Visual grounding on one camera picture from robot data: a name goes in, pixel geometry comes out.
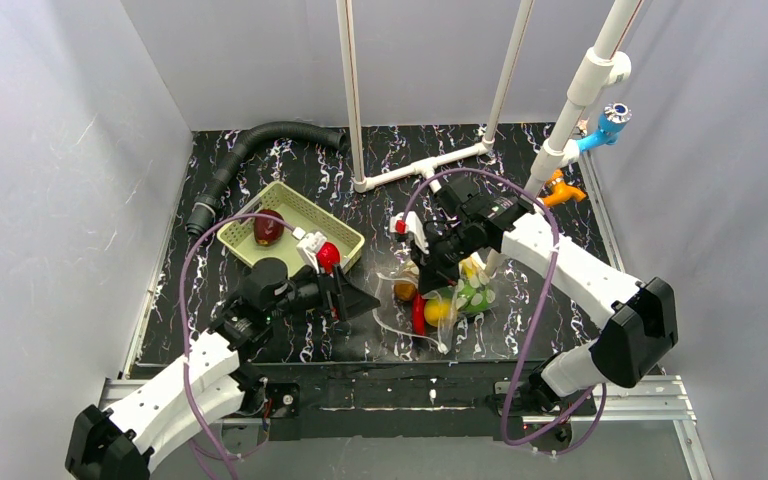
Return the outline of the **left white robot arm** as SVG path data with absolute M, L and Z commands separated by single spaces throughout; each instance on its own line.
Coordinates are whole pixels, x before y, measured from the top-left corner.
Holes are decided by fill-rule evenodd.
M 90 405 L 77 415 L 66 470 L 76 479 L 149 478 L 211 423 L 264 411 L 270 379 L 251 359 L 273 338 L 277 321 L 311 310 L 348 321 L 380 305 L 339 265 L 290 275 L 280 259 L 257 261 L 184 354 L 108 407 Z

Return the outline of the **white PVC pipe frame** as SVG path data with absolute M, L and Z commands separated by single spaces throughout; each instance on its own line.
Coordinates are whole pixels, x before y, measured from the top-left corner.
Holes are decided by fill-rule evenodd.
M 494 150 L 457 166 L 486 168 L 525 181 L 540 142 L 548 138 L 568 85 L 586 48 L 597 36 L 613 1 L 535 1 L 513 80 L 503 104 Z M 328 124 L 348 135 L 336 1 L 307 1 L 310 47 L 317 45 L 334 90 L 320 110 L 334 110 Z M 352 1 L 359 74 L 361 137 L 367 174 L 476 143 L 483 134 L 519 1 Z M 557 40 L 571 16 L 572 31 Z M 402 206 L 417 178 L 374 193 L 341 193 L 339 213 L 360 226 L 367 243 L 352 278 L 374 273 L 407 255 L 380 222 Z M 610 263 L 590 200 L 560 206 L 564 234 Z

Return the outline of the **orange fake fruit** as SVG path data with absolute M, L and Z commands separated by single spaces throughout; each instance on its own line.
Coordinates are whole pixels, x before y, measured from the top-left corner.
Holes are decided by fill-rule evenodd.
M 412 302 L 417 296 L 417 286 L 407 280 L 397 280 L 393 284 L 395 298 L 402 302 Z

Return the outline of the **red fake apple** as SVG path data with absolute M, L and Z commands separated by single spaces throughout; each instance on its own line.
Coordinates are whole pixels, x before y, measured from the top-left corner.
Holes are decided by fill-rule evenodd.
M 318 266 L 326 274 L 332 274 L 334 267 L 341 263 L 341 254 L 331 242 L 325 241 L 315 254 Z

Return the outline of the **green fake vegetable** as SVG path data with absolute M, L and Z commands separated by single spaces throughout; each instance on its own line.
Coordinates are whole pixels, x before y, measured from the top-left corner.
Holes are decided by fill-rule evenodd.
M 474 287 L 460 280 L 455 287 L 455 309 L 458 313 L 472 315 L 484 312 L 494 305 L 496 292 L 488 284 L 478 283 Z

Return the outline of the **orange plastic faucet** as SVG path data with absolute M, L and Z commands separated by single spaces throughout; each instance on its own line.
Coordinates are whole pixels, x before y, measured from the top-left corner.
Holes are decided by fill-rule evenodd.
M 580 188 L 566 182 L 563 172 L 557 169 L 545 183 L 548 194 L 541 197 L 541 201 L 547 207 L 554 207 L 570 200 L 581 202 L 587 198 L 587 194 Z

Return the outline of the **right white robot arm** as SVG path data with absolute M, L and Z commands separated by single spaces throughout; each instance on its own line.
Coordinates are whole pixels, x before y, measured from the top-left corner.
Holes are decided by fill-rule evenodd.
M 521 194 L 493 197 L 456 169 L 434 194 L 453 222 L 436 233 L 403 210 L 389 228 L 408 241 L 419 268 L 419 290 L 454 286 L 460 261 L 485 248 L 543 273 L 583 308 L 599 328 L 585 345 L 550 357 L 519 386 L 530 409 L 548 411 L 562 399 L 601 383 L 632 388 L 678 342 L 675 294 L 664 280 L 648 282 L 621 272 L 560 234 L 539 205 Z

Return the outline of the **purple fake sweet potato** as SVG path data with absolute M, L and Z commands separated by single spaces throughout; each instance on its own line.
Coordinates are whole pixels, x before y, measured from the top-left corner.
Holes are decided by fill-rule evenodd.
M 283 216 L 272 209 L 262 209 L 254 219 L 253 235 L 256 243 L 262 247 L 276 244 L 283 236 L 285 226 Z

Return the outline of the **clear polka dot zip bag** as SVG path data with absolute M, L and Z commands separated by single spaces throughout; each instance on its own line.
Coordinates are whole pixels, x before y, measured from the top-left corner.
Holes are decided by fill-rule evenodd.
M 460 280 L 471 283 L 474 287 L 478 286 L 478 283 L 488 284 L 494 289 L 490 278 L 484 271 L 485 263 L 480 259 L 479 255 L 474 253 L 467 259 L 463 260 L 459 264 L 459 278 L 454 286 L 444 287 L 431 291 L 426 294 L 420 294 L 425 300 L 427 299 L 439 299 L 449 298 L 455 309 L 455 287 Z M 443 328 L 435 328 L 426 323 L 426 335 L 419 336 L 413 333 L 412 319 L 411 319 L 411 306 L 412 302 L 402 302 L 395 298 L 393 294 L 393 284 L 397 280 L 407 280 L 414 283 L 418 290 L 419 270 L 418 267 L 411 261 L 408 261 L 400 266 L 399 269 L 388 272 L 380 273 L 378 275 L 378 285 L 376 287 L 375 295 L 381 301 L 381 306 L 373 311 L 373 319 L 376 324 L 383 330 L 397 335 L 403 335 L 412 339 L 424 340 L 428 342 L 437 352 L 441 354 L 449 353 L 454 345 L 455 327 L 462 321 L 466 321 L 478 314 L 464 315 L 458 313 L 456 310 L 456 318 L 453 323 Z

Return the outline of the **yellow fake bell pepper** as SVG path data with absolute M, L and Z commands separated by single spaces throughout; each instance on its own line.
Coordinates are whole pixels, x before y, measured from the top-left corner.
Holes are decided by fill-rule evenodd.
M 427 299 L 423 308 L 425 322 L 435 328 L 451 325 L 456 318 L 456 310 L 449 298 Z

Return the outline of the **blue plastic faucet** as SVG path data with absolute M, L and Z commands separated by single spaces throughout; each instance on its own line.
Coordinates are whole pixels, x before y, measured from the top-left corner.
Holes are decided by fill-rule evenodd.
M 601 146 L 614 145 L 631 118 L 631 109 L 626 104 L 606 105 L 598 118 L 597 129 L 576 141 L 579 152 L 583 154 Z

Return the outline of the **red fake chili pepper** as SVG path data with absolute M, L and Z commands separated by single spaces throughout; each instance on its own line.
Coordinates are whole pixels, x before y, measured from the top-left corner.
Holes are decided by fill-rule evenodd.
M 426 300 L 420 294 L 417 294 L 412 300 L 412 329 L 413 333 L 419 336 L 426 335 L 425 302 Z

